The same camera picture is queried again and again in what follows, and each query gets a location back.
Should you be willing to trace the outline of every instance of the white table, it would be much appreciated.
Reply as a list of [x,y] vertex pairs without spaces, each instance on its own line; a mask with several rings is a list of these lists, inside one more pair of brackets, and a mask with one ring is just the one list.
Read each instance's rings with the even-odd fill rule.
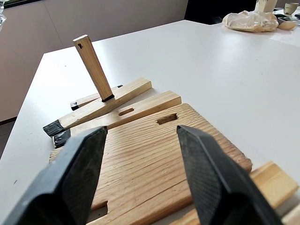
[[[275,11],[275,14],[283,14],[283,10]],[[300,7],[295,11],[293,15],[300,13]],[[214,24],[213,26],[219,27],[223,33],[234,33],[235,35],[249,35],[257,36],[261,38],[267,38],[275,41],[279,41],[285,44],[293,45],[300,47],[300,27],[297,27],[295,30],[281,30],[276,29],[274,32],[262,32],[262,33],[250,33],[250,32],[241,32],[236,30],[231,30],[222,25],[222,23]]]
[[[180,94],[254,168],[273,160],[300,183],[298,48],[188,21],[94,47],[111,86],[142,76],[154,90],[135,101],[166,90]],[[42,127],[95,92],[75,48],[43,56],[0,160],[0,222],[48,164],[53,143]]]

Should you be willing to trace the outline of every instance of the plastic bag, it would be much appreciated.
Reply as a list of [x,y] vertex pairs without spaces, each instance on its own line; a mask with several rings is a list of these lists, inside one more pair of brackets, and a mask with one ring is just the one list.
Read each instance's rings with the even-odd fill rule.
[[6,21],[6,17],[0,13],[0,31],[2,30],[2,25]]
[[257,11],[230,13],[224,17],[222,23],[232,30],[248,32],[274,31],[278,26],[277,18],[272,13]]

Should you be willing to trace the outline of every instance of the pine wood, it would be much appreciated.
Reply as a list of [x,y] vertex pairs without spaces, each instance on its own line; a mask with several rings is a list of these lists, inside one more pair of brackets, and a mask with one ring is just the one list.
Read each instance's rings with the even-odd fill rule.
[[[159,125],[170,115],[177,119]],[[109,130],[92,210],[108,214],[89,225],[150,224],[192,203],[177,125],[202,129],[248,172],[251,161],[192,107],[181,104]]]
[[181,97],[172,91],[167,91],[73,127],[70,129],[71,136],[99,126],[112,129],[179,104],[181,104]]
[[57,148],[57,149],[54,149],[54,150],[51,151],[50,158],[49,158],[49,163],[55,160],[55,158],[58,156],[60,151],[62,151],[62,148],[63,147],[60,147],[60,148]]
[[113,92],[105,77],[101,64],[96,55],[95,49],[88,35],[83,35],[73,40],[73,43],[83,60],[100,96],[107,99],[113,95]]
[[[114,94],[114,92],[118,89],[118,87],[113,87],[112,88],[112,93]],[[80,98],[78,100],[76,100],[75,102],[77,103],[77,106],[80,108],[98,98],[101,98],[100,97],[100,94],[99,93],[95,93],[93,95],[89,95],[87,97],[83,97],[83,98]]]
[[151,87],[151,81],[148,81],[144,78],[139,78],[130,84],[118,88],[115,91],[114,99],[111,99],[107,102],[102,102],[102,100],[98,98],[86,104],[85,106],[61,117],[59,122],[65,129],[70,129],[111,112],[113,109],[149,90]]
[[254,170],[251,178],[270,206],[275,209],[291,197],[299,187],[287,173],[273,162],[268,162]]
[[[288,174],[273,162],[268,162],[252,171],[250,177],[274,209],[291,197],[299,187]],[[293,221],[293,218],[296,218],[296,212],[297,210],[287,217],[285,221]],[[300,216],[300,207],[298,208],[298,213],[298,216]],[[170,225],[200,225],[196,209],[191,210]],[[285,223],[285,225],[294,225],[294,223]]]
[[300,225],[300,204],[282,218],[284,225]]

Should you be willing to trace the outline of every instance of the wooden peg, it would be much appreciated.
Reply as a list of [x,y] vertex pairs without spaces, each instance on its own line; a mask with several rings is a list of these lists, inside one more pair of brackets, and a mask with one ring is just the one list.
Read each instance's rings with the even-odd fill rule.
[[83,35],[79,38],[73,40],[73,43],[83,60],[85,67],[87,68],[90,77],[92,78],[102,101],[108,101],[114,98],[113,92],[108,84],[105,77],[101,64],[96,55],[95,49],[90,37],[88,35]]

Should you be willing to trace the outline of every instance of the rectangular slot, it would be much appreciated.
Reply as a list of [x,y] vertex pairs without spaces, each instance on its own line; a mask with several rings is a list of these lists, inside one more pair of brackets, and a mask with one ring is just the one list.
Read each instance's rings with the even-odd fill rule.
[[99,219],[99,218],[107,215],[107,212],[108,212],[108,207],[107,207],[107,201],[106,201],[103,203],[103,205],[100,208],[90,212],[88,221],[86,223],[88,224],[89,222],[92,222],[96,219]]
[[173,120],[176,120],[176,119],[178,119],[178,116],[177,116],[177,113],[174,113],[174,114],[171,114],[169,116],[165,116],[163,118],[158,119],[157,123],[159,125],[162,125],[164,123],[167,123],[167,122],[170,122],[170,121],[173,121]]
[[123,116],[123,115],[125,115],[127,113],[130,113],[130,112],[133,112],[133,111],[134,111],[134,108],[127,109],[125,111],[120,112],[119,116]]

